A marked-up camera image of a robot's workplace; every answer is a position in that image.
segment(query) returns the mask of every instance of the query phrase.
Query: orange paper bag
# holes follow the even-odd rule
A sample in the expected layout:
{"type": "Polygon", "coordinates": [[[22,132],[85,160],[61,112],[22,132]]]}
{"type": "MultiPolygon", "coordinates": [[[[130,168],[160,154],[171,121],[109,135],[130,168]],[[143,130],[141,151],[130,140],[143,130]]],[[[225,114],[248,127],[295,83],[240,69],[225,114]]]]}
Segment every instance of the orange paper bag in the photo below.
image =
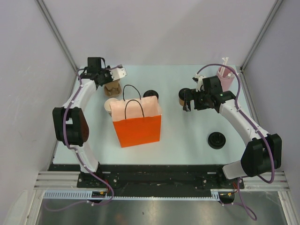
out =
{"type": "Polygon", "coordinates": [[[149,98],[146,99],[147,102],[156,101],[156,104],[154,104],[154,107],[156,109],[152,110],[152,116],[147,116],[144,113],[142,104],[138,100],[131,99],[126,102],[124,109],[124,119],[113,121],[113,125],[122,148],[139,144],[159,142],[162,111],[158,104],[156,96],[147,98],[149,98]],[[136,110],[136,105],[133,104],[138,104],[140,108],[140,115],[136,117],[137,115],[135,114],[135,118],[128,118],[128,105],[132,105],[132,109],[136,110]]]}

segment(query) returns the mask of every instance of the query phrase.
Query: paper bag handle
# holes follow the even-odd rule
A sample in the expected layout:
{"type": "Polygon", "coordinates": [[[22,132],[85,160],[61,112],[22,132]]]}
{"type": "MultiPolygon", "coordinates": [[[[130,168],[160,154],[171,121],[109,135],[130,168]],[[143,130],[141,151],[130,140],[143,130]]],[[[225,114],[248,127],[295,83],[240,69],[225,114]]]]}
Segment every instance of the paper bag handle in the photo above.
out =
{"type": "Polygon", "coordinates": [[[127,105],[128,105],[128,103],[131,102],[131,101],[136,101],[136,102],[140,105],[140,107],[141,107],[141,109],[142,109],[142,116],[145,117],[145,115],[144,115],[144,110],[143,110],[143,107],[142,107],[141,103],[139,103],[139,101],[137,101],[137,100],[135,100],[135,99],[131,99],[131,100],[129,100],[129,101],[127,102],[127,104],[126,104],[126,106],[125,106],[125,119],[126,119],[126,109],[127,109],[127,105]]]}
{"type": "MultiPolygon", "coordinates": [[[[131,86],[131,87],[133,87],[134,89],[136,89],[135,88],[135,86],[133,86],[133,85],[131,85],[131,84],[126,84],[124,87],[123,87],[123,100],[125,101],[125,98],[124,98],[124,91],[125,91],[125,87],[126,86],[131,86]]],[[[136,91],[137,91],[137,93],[139,93],[139,96],[140,96],[140,100],[142,99],[141,98],[141,94],[140,94],[140,92],[136,89],[136,91]]]]}

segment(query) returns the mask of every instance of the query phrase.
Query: white wall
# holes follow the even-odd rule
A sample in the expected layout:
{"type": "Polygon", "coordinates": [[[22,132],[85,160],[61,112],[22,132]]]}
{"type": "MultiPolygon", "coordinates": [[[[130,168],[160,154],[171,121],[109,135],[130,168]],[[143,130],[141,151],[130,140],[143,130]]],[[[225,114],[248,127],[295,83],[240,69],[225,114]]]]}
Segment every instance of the white wall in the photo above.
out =
{"type": "Polygon", "coordinates": [[[299,9],[299,0],[283,3],[246,68],[246,80],[260,123],[283,140],[282,169],[300,210],[299,9]]]}
{"type": "Polygon", "coordinates": [[[45,0],[76,63],[240,65],[275,0],[45,0]]]}
{"type": "Polygon", "coordinates": [[[52,109],[68,97],[74,74],[33,0],[0,8],[0,224],[49,162],[52,109]]]}

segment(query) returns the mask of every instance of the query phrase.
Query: metal floor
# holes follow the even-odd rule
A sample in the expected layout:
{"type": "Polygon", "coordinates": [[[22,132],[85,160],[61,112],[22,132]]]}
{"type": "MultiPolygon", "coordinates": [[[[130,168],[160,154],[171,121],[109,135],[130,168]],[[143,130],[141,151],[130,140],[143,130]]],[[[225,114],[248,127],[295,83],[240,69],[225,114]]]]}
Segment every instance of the metal floor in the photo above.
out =
{"type": "MultiPolygon", "coordinates": [[[[105,206],[79,204],[62,212],[41,207],[37,225],[286,225],[277,192],[242,193],[258,220],[240,206],[222,207],[216,201],[115,200],[105,206]]],[[[43,200],[59,209],[77,200],[43,200]]]]}

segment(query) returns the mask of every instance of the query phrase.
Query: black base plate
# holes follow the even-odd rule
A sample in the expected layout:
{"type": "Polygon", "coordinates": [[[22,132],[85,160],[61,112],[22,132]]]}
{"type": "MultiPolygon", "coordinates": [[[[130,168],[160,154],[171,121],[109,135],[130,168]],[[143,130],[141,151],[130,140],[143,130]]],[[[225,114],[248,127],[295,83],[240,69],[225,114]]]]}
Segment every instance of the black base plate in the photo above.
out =
{"type": "MultiPolygon", "coordinates": [[[[97,174],[112,186],[115,196],[210,197],[211,189],[233,189],[233,182],[237,182],[220,176],[221,168],[222,165],[101,165],[97,174]]],[[[106,185],[90,174],[80,173],[77,187],[106,185]]]]}
{"type": "Polygon", "coordinates": [[[51,163],[48,171],[76,172],[76,171],[80,171],[80,166],[78,164],[53,164],[53,163],[51,163]]]}

